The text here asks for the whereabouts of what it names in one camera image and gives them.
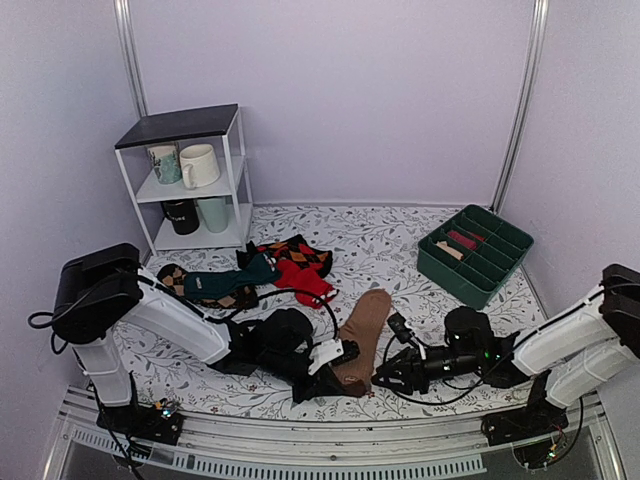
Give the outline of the tan ribbed sock brown cuff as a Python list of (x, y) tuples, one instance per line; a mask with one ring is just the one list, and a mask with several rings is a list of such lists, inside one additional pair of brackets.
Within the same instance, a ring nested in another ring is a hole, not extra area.
[(344, 364), (332, 368), (343, 395), (362, 397), (371, 389), (371, 377), (378, 341), (389, 317), (391, 296), (384, 289), (365, 292), (356, 303), (346, 323), (339, 330), (342, 341), (354, 341), (359, 355)]

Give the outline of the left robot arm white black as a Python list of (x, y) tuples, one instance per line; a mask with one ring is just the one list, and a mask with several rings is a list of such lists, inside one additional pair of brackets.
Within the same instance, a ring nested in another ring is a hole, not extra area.
[(361, 397), (371, 388), (379, 337), (392, 311), (382, 289), (366, 291), (331, 338), (314, 339), (307, 309), (328, 310), (336, 290), (314, 268), (266, 250), (237, 270), (186, 272), (175, 265), (152, 276), (137, 249), (119, 244), (67, 262), (55, 307), (29, 315), (51, 331), (55, 353), (72, 349), (111, 419), (128, 434), (148, 426), (135, 384), (113, 340), (127, 322), (168, 340), (227, 375), (263, 370), (287, 382), (292, 399)]

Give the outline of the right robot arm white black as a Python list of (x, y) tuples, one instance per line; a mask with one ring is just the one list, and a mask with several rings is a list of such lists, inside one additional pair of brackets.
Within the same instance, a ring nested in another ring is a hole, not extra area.
[(388, 325), (403, 349), (385, 355), (374, 385), (410, 399), (434, 380), (476, 373), (480, 384), (509, 389), (530, 379), (543, 383), (542, 397), (523, 407), (517, 427), (537, 436), (552, 424), (556, 409), (607, 382), (639, 361), (639, 274), (620, 264), (583, 299), (526, 335), (494, 334), (486, 314), (462, 306), (444, 319), (445, 343), (419, 341), (400, 314)]

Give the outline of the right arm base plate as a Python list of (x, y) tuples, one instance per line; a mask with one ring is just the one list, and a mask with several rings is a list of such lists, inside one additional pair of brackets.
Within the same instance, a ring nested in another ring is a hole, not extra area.
[(526, 406), (487, 414), (481, 420), (481, 432), (490, 446), (547, 436), (544, 442), (512, 449), (516, 462), (530, 471), (546, 469), (562, 458), (561, 452), (568, 442), (564, 433), (567, 426), (566, 407), (557, 407), (534, 391)]

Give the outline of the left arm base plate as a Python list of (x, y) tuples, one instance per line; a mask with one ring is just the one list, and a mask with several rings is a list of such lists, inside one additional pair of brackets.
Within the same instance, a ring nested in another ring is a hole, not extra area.
[(176, 446), (182, 432), (184, 416), (179, 412), (179, 403), (162, 398), (152, 405), (141, 405), (135, 380), (129, 374), (131, 398), (124, 406), (105, 406), (99, 396), (97, 425), (114, 433), (121, 433), (128, 440), (143, 439)]

